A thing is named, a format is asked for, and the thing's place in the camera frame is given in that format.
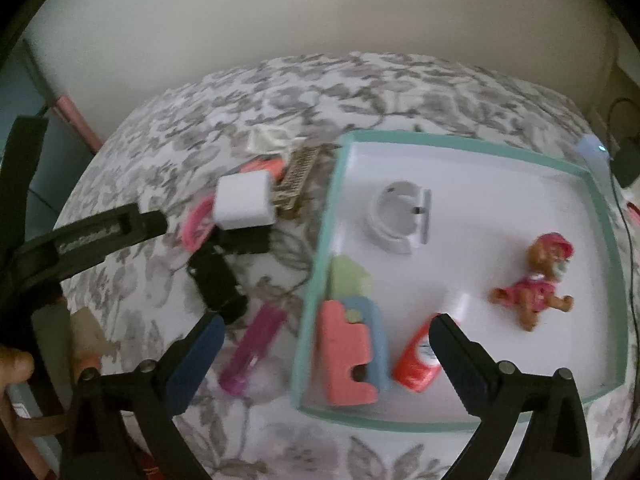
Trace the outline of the person left hand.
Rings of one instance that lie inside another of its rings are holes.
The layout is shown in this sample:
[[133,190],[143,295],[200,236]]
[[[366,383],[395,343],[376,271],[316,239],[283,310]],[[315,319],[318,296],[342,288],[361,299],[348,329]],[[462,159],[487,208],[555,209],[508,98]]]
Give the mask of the person left hand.
[[65,430],[67,414],[21,420],[6,395],[6,388],[26,382],[34,369],[34,359],[29,353],[1,348],[1,422],[26,465],[37,477],[43,477],[50,467],[32,442],[32,437],[58,434]]

